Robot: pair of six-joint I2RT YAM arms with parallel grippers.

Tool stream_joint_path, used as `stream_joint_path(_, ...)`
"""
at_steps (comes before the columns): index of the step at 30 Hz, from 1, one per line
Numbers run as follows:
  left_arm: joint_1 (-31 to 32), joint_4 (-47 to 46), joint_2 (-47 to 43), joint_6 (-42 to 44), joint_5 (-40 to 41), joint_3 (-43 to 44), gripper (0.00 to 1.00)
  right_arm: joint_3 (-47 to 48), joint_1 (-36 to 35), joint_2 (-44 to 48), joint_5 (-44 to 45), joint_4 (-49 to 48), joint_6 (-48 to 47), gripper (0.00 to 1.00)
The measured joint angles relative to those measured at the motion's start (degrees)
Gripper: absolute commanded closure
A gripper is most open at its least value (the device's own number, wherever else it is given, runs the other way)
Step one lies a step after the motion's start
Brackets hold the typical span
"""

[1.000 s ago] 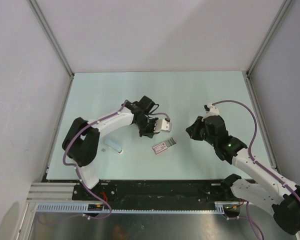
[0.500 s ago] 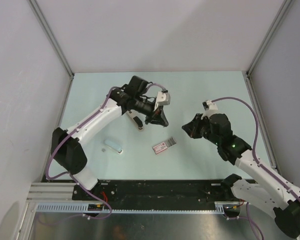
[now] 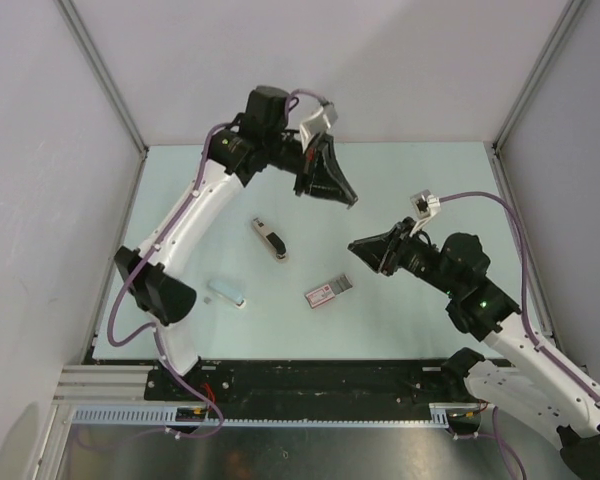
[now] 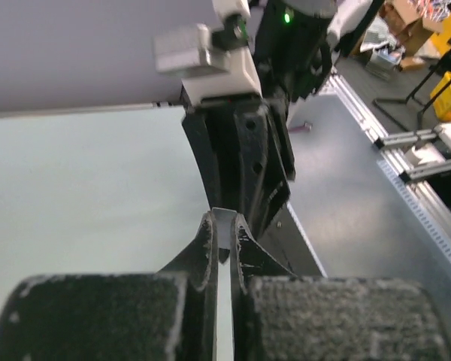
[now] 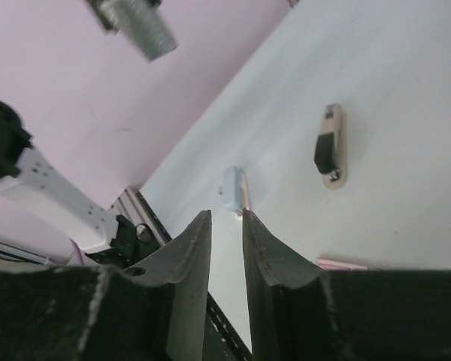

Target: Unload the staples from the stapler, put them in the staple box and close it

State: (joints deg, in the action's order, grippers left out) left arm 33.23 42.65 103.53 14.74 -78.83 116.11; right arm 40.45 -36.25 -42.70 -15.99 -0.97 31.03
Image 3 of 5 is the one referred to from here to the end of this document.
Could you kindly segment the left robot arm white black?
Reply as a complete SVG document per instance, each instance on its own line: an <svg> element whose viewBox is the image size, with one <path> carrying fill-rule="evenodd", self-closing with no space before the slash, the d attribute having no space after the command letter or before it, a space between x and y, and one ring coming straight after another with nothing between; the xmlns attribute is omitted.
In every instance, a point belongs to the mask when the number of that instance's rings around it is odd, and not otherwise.
<svg viewBox="0 0 600 480"><path fill-rule="evenodd" d="M358 195L340 168L330 133L337 119L334 104L313 91L257 86L244 111L211 128L194 179L159 226L139 246L117 250L120 292L130 294L149 320L122 340L109 320L107 340L122 347L152 331L159 361L170 370L165 385L177 398L190 399L201 387L201 376L192 369L199 355L184 334L197 293L181 279L195 246L229 202L269 166L293 175L298 196L352 207Z"/></svg>

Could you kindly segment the light blue stapler cover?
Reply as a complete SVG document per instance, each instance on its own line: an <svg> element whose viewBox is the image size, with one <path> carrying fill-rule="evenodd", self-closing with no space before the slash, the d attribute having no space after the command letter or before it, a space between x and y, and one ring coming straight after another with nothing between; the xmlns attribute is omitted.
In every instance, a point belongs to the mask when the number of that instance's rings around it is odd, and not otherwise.
<svg viewBox="0 0 600 480"><path fill-rule="evenodd" d="M207 282L207 286L213 293L230 302L236 308L243 308L246 304L242 290L227 281L213 278Z"/></svg>

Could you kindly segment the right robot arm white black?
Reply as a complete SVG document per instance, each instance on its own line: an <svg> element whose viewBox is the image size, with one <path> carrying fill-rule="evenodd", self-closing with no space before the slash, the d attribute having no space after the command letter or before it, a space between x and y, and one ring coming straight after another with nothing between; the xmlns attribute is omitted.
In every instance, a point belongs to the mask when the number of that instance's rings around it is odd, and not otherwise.
<svg viewBox="0 0 600 480"><path fill-rule="evenodd" d="M523 318L521 307L487 276L489 257L476 235L451 234L441 247L410 217L348 249L372 271L403 269L444 293L457 330L511 363L498 367L463 348L445 363L443 393L485 400L550 442L580 479L600 479L600 384Z"/></svg>

